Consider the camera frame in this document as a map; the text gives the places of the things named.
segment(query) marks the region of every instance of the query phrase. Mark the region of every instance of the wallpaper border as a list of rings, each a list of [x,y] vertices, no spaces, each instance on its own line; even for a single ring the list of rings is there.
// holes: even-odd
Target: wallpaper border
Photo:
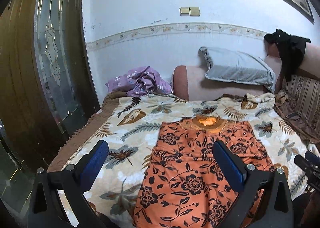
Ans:
[[[89,52],[125,41],[179,33],[220,33],[261,40],[263,40],[264,36],[267,34],[267,32],[255,30],[252,28],[223,23],[169,23],[156,26],[147,26],[139,29],[117,33],[100,40],[88,42],[86,45],[87,51]]]

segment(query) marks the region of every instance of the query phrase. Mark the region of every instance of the blanket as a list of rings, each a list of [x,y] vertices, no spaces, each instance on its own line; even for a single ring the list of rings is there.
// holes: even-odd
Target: blanket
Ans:
[[[134,210],[137,227],[217,227],[236,200],[213,155],[213,142],[223,141],[246,164],[273,171],[265,147],[249,122],[196,116],[163,123]],[[260,190],[243,227],[260,203]]]
[[[125,97],[101,127],[66,162],[76,164],[99,140],[110,147],[109,156],[85,198],[99,215],[109,216],[120,227],[132,227],[133,212],[151,151],[162,122],[183,117],[220,116],[224,120],[248,121],[265,147],[274,167],[283,168],[292,198],[306,188],[302,170],[294,164],[295,154],[307,150],[319,155],[315,145],[303,143],[295,131],[274,111],[275,97],[248,95],[246,100],[223,97],[217,101],[185,101],[173,95]],[[61,202],[73,225],[76,218],[62,191]]]
[[[159,72],[149,66],[134,68],[123,76],[110,79],[106,86],[109,92],[125,91],[127,96],[172,92],[171,86],[160,77]]]

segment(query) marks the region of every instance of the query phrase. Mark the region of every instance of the bedspread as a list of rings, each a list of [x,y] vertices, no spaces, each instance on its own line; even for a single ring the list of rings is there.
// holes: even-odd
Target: bedspread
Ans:
[[[248,121],[264,145],[275,167],[283,168],[292,198],[306,188],[306,178],[294,164],[296,154],[307,150],[319,155],[315,145],[304,144],[295,131],[274,111],[274,95],[248,95],[246,100],[223,97],[217,101],[185,101],[173,95],[126,97],[108,120],[76,151],[65,164],[76,164],[99,140],[109,144],[109,156],[85,198],[99,216],[109,216],[120,227],[132,227],[134,207],[151,151],[158,140],[162,122],[177,122],[184,117],[220,116],[225,120]],[[61,202],[73,225],[77,225],[65,195]]]

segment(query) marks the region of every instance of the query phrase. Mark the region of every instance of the pillow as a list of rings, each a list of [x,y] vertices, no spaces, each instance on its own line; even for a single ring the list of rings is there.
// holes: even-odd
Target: pillow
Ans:
[[[248,85],[264,85],[274,93],[276,75],[259,57],[222,48],[201,47],[207,62],[205,77],[222,82],[236,82]]]

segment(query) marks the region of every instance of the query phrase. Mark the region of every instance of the light switch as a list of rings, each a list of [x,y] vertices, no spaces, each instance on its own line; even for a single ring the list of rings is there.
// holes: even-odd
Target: light switch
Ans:
[[[190,7],[190,16],[200,16],[200,8]]]
[[[189,7],[180,7],[180,14],[181,15],[188,15],[190,13]]]

